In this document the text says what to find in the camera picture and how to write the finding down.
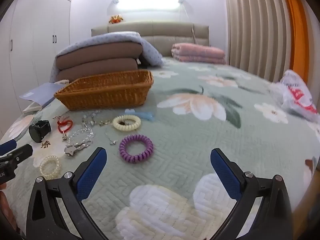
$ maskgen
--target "folded blanket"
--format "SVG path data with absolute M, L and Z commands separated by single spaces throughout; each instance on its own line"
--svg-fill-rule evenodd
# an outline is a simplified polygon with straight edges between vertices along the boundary
M 172 56 L 179 61 L 195 61 L 195 62 L 206 62 L 212 64 L 226 64 L 224 58 L 214 58 L 214 57 L 201 57 L 201 56 L 179 56 L 172 54 Z
M 192 43 L 176 43 L 172 45 L 171 52 L 180 56 L 202 56 L 202 57 L 214 57 L 224 58 L 225 53 L 222 49 L 215 47 L 202 46 Z
M 102 35 L 97 35 L 91 37 L 87 40 L 77 42 L 72 44 L 62 51 L 60 51 L 56 57 L 67 54 L 69 52 L 73 52 L 80 48 L 85 48 L 93 45 L 98 44 L 105 44 L 105 43 L 113 43 L 113 42 L 122 42 L 122 41 L 133 41 L 142 45 L 142 56 L 145 58 L 146 61 L 150 63 L 151 66 L 161 66 L 162 63 L 162 55 L 153 47 L 149 42 L 145 39 L 138 37 L 136 35 L 127 34 L 127 33 L 106 33 Z M 57 76 L 60 70 L 55 65 L 55 60 L 53 62 L 53 66 L 51 69 L 51 76 L 50 82 L 56 82 Z

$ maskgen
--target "wardrobe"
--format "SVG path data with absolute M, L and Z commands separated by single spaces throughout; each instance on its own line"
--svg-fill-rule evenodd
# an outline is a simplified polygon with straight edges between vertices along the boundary
M 70 45 L 71 0 L 14 0 L 0 22 L 0 138 L 49 82 L 55 55 Z

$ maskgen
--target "orange curtain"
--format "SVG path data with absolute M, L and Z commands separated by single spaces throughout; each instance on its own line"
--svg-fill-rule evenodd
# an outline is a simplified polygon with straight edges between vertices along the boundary
M 309 36 L 307 18 L 301 0 L 286 0 L 291 22 L 291 62 L 295 71 L 305 83 L 309 72 Z

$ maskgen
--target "plastic bag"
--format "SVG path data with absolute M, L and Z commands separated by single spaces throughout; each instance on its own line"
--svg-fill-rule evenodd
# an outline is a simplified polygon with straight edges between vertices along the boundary
M 272 83 L 270 93 L 285 111 L 294 111 L 311 122 L 320 123 L 320 115 L 312 96 L 302 78 L 292 70 L 287 70 L 280 82 Z

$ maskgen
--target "wicker basket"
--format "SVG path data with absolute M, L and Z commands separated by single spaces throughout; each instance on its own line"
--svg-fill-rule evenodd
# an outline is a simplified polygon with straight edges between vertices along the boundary
M 141 106 L 153 77 L 148 70 L 112 72 L 79 78 L 55 93 L 69 110 Z

